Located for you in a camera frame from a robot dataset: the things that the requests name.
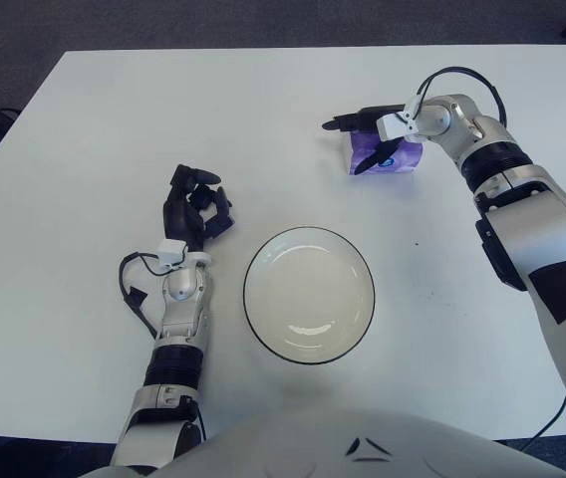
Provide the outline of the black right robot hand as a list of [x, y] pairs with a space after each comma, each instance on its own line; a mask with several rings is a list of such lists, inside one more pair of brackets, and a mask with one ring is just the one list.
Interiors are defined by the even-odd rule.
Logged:
[[350, 173], [360, 175], [381, 166], [387, 161], [394, 163], [393, 155], [399, 150], [404, 138], [383, 140], [377, 128], [377, 120], [386, 115], [401, 112], [404, 105], [366, 107], [356, 113], [334, 116], [322, 124], [324, 130], [348, 132], [352, 143]]

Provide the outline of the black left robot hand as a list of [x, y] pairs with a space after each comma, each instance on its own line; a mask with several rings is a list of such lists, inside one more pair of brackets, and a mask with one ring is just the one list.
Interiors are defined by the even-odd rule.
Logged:
[[164, 237], [186, 243], [189, 252], [202, 252], [204, 243], [227, 231], [234, 221], [221, 178], [209, 171], [180, 164], [163, 204]]

